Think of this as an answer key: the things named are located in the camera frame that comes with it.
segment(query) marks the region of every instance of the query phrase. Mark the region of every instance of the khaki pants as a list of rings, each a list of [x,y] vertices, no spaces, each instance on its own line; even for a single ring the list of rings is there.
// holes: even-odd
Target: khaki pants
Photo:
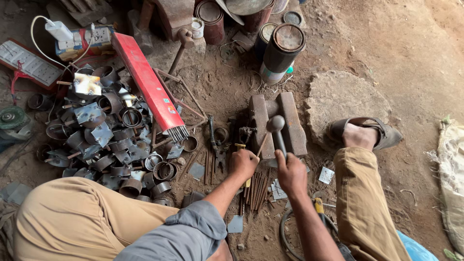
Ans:
[[[340,239],[357,260],[410,260],[390,218],[375,155],[335,156]],[[93,181],[61,178],[34,189],[18,212],[18,260],[113,260],[178,209],[124,197]]]

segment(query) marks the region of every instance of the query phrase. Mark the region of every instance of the gray shirt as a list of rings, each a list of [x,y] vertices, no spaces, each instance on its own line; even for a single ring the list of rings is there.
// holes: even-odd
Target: gray shirt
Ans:
[[[210,257],[227,235],[226,224],[208,201],[197,201],[123,249],[115,261],[185,260]]]

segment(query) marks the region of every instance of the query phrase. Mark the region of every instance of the dirt floor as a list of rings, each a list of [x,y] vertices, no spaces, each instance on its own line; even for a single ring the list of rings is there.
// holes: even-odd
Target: dirt floor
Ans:
[[[23,8],[20,13],[5,15],[5,1],[0,0],[0,42],[13,37],[33,47],[29,26],[33,16],[47,15],[43,2],[19,1],[18,5]],[[452,247],[444,231],[439,209],[433,209],[440,205],[440,191],[438,179],[433,177],[436,173],[429,168],[434,165],[424,152],[436,149],[439,121],[446,115],[450,114],[451,118],[464,122],[463,6],[452,0],[307,0],[301,9],[307,24],[304,29],[307,46],[296,59],[293,77],[286,84],[259,88],[260,78],[252,71],[257,71],[260,64],[254,61],[253,54],[236,54],[227,61],[226,66],[220,60],[218,46],[206,46],[204,61],[177,73],[193,90],[205,112],[214,115],[215,125],[222,127],[227,126],[229,117],[243,115],[251,95],[262,93],[266,99],[273,99],[278,92],[293,92],[300,123],[305,127],[308,139],[308,155],[304,160],[310,168],[309,194],[323,190],[328,199],[335,199],[335,184],[325,185],[317,179],[322,166],[333,168],[332,155],[312,143],[304,115],[303,101],[310,92],[311,74],[328,70],[348,71],[371,82],[390,103],[393,110],[390,123],[405,137],[400,145],[375,152],[392,219],[398,230],[422,244],[438,259],[445,260],[443,249]],[[125,21],[124,17],[114,19]],[[41,38],[40,46],[44,46],[44,52],[50,53],[52,39],[43,30],[35,31],[38,31],[36,37]],[[227,42],[235,32],[236,27],[227,18]],[[115,67],[121,64],[117,60],[112,62]],[[0,108],[3,108],[11,104],[6,76],[11,71],[4,67],[1,69]],[[281,83],[288,77],[290,75],[284,76]],[[18,90],[34,88],[34,84],[27,80],[17,82]],[[176,96],[184,97],[187,104],[193,105],[181,86],[171,84],[170,88]],[[19,105],[24,108],[31,95],[29,91],[19,92]],[[47,142],[43,124],[47,115],[43,112],[29,113],[38,121],[37,135],[25,148],[27,153],[1,174],[0,188],[11,181],[36,187],[61,177],[61,168],[41,163],[35,158],[35,148]],[[182,117],[187,124],[195,121],[188,112],[183,112]],[[204,126],[196,128],[195,135],[206,144],[208,133]],[[2,153],[0,166],[19,147],[16,145]],[[191,155],[183,153],[182,156],[188,160]],[[203,154],[197,162],[204,162]],[[257,171],[267,173],[267,169],[259,166]],[[217,173],[214,184],[220,183],[225,176],[225,173]],[[277,177],[275,169],[271,170],[271,177]],[[191,177],[178,178],[172,184],[174,189],[170,197],[177,207],[183,196],[192,190],[206,192],[214,188],[214,185],[205,186],[203,181]],[[414,206],[413,196],[408,192],[400,193],[401,189],[414,192],[417,207]],[[243,233],[231,236],[234,248],[237,244],[245,245],[245,250],[236,251],[241,260],[285,259],[287,255],[278,238],[280,218],[276,215],[283,215],[286,201],[277,200],[275,209],[265,205],[256,215],[245,214]],[[335,219],[335,212],[326,210]],[[236,197],[226,220],[237,214]],[[294,218],[287,222],[287,227],[287,238],[301,254]]]

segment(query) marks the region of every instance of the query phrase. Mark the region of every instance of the stone slab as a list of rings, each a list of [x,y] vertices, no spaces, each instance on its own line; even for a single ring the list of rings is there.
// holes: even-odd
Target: stone slab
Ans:
[[[332,154],[343,148],[343,144],[326,135],[328,125],[333,121],[367,116],[377,117],[388,124],[388,116],[392,113],[388,101],[371,83],[341,71],[314,74],[309,97],[304,103],[313,143]]]

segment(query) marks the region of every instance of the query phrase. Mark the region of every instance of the tin can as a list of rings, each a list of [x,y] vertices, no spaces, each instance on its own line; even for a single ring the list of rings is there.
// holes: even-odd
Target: tin can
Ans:
[[[304,48],[306,38],[300,27],[284,23],[273,31],[264,52],[260,75],[268,85],[274,85],[292,66],[297,55]]]
[[[205,27],[203,38],[209,45],[220,45],[224,42],[224,12],[215,0],[204,0],[197,5],[195,16],[200,18]]]
[[[289,0],[276,0],[271,14],[280,13],[287,7]]]
[[[205,23],[200,19],[192,18],[192,38],[200,39],[203,37],[203,30],[205,29]]]
[[[277,27],[274,23],[265,23],[261,26],[255,41],[255,56],[258,61],[263,61],[264,52],[271,38],[272,31]]]
[[[245,30],[256,33],[260,29],[260,27],[267,23],[269,17],[271,16],[272,8],[274,7],[274,0],[270,0],[269,4],[266,5],[261,11],[246,15],[243,17],[243,21],[245,22],[244,28]]]

